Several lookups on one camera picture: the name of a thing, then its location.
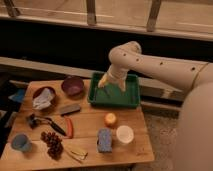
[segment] cup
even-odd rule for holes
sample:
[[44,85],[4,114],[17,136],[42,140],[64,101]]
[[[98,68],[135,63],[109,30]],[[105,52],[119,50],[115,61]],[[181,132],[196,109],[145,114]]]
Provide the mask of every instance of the cup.
[[116,130],[116,137],[121,144],[130,144],[134,139],[133,129],[127,125],[119,126]]
[[31,146],[32,144],[25,134],[16,135],[11,142],[11,147],[21,152],[29,151]]

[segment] green plastic tray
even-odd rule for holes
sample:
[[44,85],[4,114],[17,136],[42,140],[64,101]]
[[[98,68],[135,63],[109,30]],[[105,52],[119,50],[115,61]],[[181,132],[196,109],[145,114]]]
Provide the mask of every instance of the green plastic tray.
[[102,76],[103,73],[93,73],[87,98],[89,103],[96,106],[128,108],[136,108],[140,104],[137,75],[127,75],[125,92],[122,92],[117,85],[110,83],[105,88],[98,88],[98,82]]

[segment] grapes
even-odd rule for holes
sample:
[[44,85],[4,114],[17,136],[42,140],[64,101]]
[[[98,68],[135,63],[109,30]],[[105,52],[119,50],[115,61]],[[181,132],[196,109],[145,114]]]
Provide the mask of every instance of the grapes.
[[62,139],[60,139],[55,132],[42,132],[41,140],[47,144],[47,147],[49,147],[47,151],[48,155],[55,160],[59,159],[63,152],[63,146],[61,144]]

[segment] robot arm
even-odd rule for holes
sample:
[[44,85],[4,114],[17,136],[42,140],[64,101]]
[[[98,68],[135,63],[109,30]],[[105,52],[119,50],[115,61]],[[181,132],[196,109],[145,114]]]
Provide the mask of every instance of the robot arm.
[[141,55],[140,45],[129,42],[109,53],[111,66],[99,81],[125,91],[129,70],[143,73],[189,92],[180,112],[173,171],[213,170],[213,63]]
[[142,55],[140,45],[134,41],[113,48],[109,59],[112,64],[100,80],[99,87],[110,82],[118,84],[125,91],[125,79],[129,70],[143,73],[186,92],[201,83],[213,81],[212,64]]

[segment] wooden table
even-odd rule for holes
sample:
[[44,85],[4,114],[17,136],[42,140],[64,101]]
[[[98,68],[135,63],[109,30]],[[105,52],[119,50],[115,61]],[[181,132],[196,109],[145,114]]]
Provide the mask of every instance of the wooden table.
[[[26,91],[25,98],[20,111],[13,124],[8,142],[0,160],[0,170],[42,170],[53,168],[75,168],[89,166],[123,165],[154,160],[152,147],[149,140],[144,116],[141,107],[136,109],[117,109],[93,107],[87,101],[87,93],[90,80],[84,80],[85,93],[82,97],[67,97],[61,90],[62,81],[36,81],[31,82]],[[52,86],[57,93],[55,106],[45,112],[38,112],[32,108],[32,95],[42,86]],[[51,159],[47,154],[47,146],[40,140],[42,131],[53,131],[49,125],[40,125],[31,129],[26,122],[26,116],[36,113],[37,115],[50,116],[57,124],[66,130],[65,119],[58,114],[62,106],[72,103],[79,103],[81,111],[69,115],[73,122],[74,138],[63,138],[64,144],[75,144],[88,151],[87,158],[83,163],[73,160],[67,153],[63,152],[59,160]],[[104,128],[104,116],[114,112],[118,117],[119,125],[129,125],[133,128],[135,139],[127,145],[121,145],[115,136],[116,128],[112,129],[113,151],[112,153],[102,154],[97,151],[97,133]],[[32,150],[22,153],[13,150],[10,146],[12,138],[18,133],[25,133],[32,142]]]

